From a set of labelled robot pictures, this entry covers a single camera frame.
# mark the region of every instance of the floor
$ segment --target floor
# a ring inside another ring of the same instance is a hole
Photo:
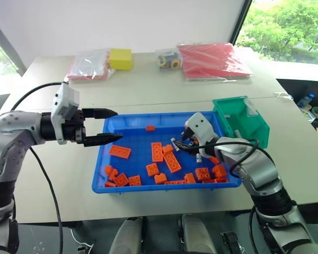
[[[229,253],[223,245],[220,233],[235,231],[240,244],[246,253],[253,253],[248,234],[249,214],[242,214],[237,217],[225,212],[196,214],[205,224],[213,239],[214,245],[219,254]],[[150,253],[154,250],[178,251],[180,240],[177,234],[177,219],[179,215],[162,215],[147,217],[146,239],[143,244],[142,253]],[[91,253],[108,253],[114,236],[124,219],[84,221],[75,229],[75,236],[79,241],[91,244],[94,248]],[[318,224],[309,224],[314,240],[318,243]],[[253,233],[260,254],[268,254],[262,235],[257,228],[256,221],[253,221]],[[19,226],[20,247],[18,254],[53,254],[58,252],[59,239],[58,228],[52,226]],[[64,228],[64,252],[65,254],[76,253],[78,244],[74,242],[68,228]]]

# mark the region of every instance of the green plastic bin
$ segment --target green plastic bin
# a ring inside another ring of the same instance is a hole
[[[214,99],[213,104],[213,111],[218,115],[227,137],[237,138],[234,131],[239,130],[244,139],[258,139],[259,147],[267,147],[270,127],[247,96]]]

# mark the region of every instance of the white table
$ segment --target white table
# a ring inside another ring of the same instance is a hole
[[[109,107],[119,114],[207,111],[213,107],[211,99],[248,95],[254,98],[253,104],[270,126],[267,151],[276,162],[290,196],[300,204],[318,202],[318,135],[293,102],[272,97],[273,92],[284,90],[258,60],[246,61],[255,73],[249,80],[188,84],[179,72],[158,73],[148,64],[152,57],[149,54],[135,55],[134,70],[120,71],[107,82],[72,85],[81,92],[81,106]],[[23,77],[25,87],[16,89],[4,107],[9,109],[21,94],[32,87],[62,80],[71,59],[37,59]],[[19,108],[49,111],[56,90],[57,87],[50,87],[36,92]],[[102,125],[103,120],[88,119],[85,122],[88,135],[101,132]],[[75,143],[60,146],[57,142],[47,142],[36,146],[35,150],[52,180],[63,221],[252,207],[250,196],[243,186],[213,191],[190,189],[96,194],[91,190],[91,184],[98,147],[84,148]],[[304,186],[310,186],[310,191],[305,192]],[[23,162],[15,197],[19,222],[56,221],[48,185],[30,152]]]

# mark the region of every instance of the white wall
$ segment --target white wall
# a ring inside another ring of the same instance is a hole
[[[0,0],[0,28],[28,67],[96,48],[149,52],[228,42],[244,0]]]

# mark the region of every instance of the blue tray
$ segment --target blue tray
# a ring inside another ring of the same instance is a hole
[[[231,175],[228,175],[228,183],[211,183],[211,184],[178,184],[178,185],[156,185],[154,177],[149,177],[145,166],[152,162],[152,142],[161,142],[163,146],[171,144],[171,138],[181,139],[181,132],[184,130],[185,121],[195,112],[184,113],[158,113],[158,114],[130,114],[117,115],[105,120],[103,133],[119,133],[124,137],[113,144],[131,148],[132,152],[128,159],[122,159],[109,155],[112,143],[100,146],[98,159],[96,161],[95,172],[92,182],[92,189],[96,193],[110,192],[138,192],[138,191],[157,191],[160,189],[192,189],[192,188],[229,188],[240,186],[241,181]],[[212,124],[214,131],[221,137],[223,130],[219,120],[214,112],[202,112],[205,118]],[[155,131],[145,131],[147,125],[154,125]],[[195,169],[207,167],[211,173],[214,166],[208,159],[203,158],[201,164],[197,164],[195,156],[187,152],[174,150],[178,162],[182,169],[178,172],[171,173],[165,162],[158,162],[158,168],[161,173],[165,173],[167,179],[184,180],[187,173],[193,173]],[[125,186],[125,187],[108,187],[104,184],[108,180],[104,173],[106,165],[116,168],[119,173],[125,173],[127,177],[140,175],[142,186]]]

